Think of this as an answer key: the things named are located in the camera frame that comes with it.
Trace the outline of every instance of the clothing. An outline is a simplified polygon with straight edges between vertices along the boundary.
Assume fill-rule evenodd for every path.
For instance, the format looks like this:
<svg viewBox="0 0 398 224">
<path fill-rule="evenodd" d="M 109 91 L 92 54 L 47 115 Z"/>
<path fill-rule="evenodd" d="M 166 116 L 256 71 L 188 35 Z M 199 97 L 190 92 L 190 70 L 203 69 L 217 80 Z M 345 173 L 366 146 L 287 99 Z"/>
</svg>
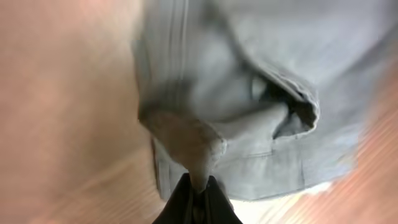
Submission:
<svg viewBox="0 0 398 224">
<path fill-rule="evenodd" d="M 159 191 L 188 170 L 258 200 L 347 174 L 389 64 L 395 0 L 156 0 L 135 58 Z"/>
</svg>

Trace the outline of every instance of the garment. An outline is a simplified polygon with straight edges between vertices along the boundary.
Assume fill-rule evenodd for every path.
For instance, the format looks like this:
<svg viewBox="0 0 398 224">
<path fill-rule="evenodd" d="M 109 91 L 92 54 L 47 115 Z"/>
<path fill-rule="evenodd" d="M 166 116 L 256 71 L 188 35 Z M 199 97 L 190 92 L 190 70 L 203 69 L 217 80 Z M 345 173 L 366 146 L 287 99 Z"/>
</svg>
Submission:
<svg viewBox="0 0 398 224">
<path fill-rule="evenodd" d="M 347 174 L 389 64 L 395 0 L 156 0 L 135 44 L 160 195 L 187 170 L 229 198 Z"/>
</svg>

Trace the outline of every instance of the gray fabric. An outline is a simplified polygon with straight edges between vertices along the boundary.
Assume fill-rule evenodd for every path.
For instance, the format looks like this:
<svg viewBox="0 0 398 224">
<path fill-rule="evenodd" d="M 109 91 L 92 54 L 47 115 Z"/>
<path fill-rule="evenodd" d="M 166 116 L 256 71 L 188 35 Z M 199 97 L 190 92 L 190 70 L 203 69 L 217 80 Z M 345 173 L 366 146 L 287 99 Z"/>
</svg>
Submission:
<svg viewBox="0 0 398 224">
<path fill-rule="evenodd" d="M 135 58 L 159 191 L 189 170 L 231 198 L 347 174 L 389 63 L 395 0 L 156 0 Z"/>
</svg>

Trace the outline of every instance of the wooden floor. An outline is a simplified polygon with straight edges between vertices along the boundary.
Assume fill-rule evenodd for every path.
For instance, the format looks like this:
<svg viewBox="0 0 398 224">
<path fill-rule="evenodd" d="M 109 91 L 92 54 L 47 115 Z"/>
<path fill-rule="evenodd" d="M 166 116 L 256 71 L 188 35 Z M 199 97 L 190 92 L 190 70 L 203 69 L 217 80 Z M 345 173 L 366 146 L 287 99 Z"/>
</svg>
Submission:
<svg viewBox="0 0 398 224">
<path fill-rule="evenodd" d="M 0 223 L 151 223 L 164 202 L 137 122 L 135 0 L 0 1 Z M 398 67 L 351 175 L 234 202 L 245 223 L 397 223 Z"/>
</svg>

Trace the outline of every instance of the brown surface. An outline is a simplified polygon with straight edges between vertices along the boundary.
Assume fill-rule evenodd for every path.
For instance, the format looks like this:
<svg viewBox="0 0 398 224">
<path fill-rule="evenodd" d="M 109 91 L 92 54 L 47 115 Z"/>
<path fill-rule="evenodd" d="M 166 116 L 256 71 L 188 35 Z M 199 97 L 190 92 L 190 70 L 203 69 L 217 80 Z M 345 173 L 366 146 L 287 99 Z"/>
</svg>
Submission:
<svg viewBox="0 0 398 224">
<path fill-rule="evenodd" d="M 0 1 L 0 223 L 150 223 L 162 209 L 136 120 L 139 13 L 135 0 Z M 236 213 L 396 223 L 398 78 L 386 85 L 355 172 L 328 193 L 235 202 Z"/>
</svg>

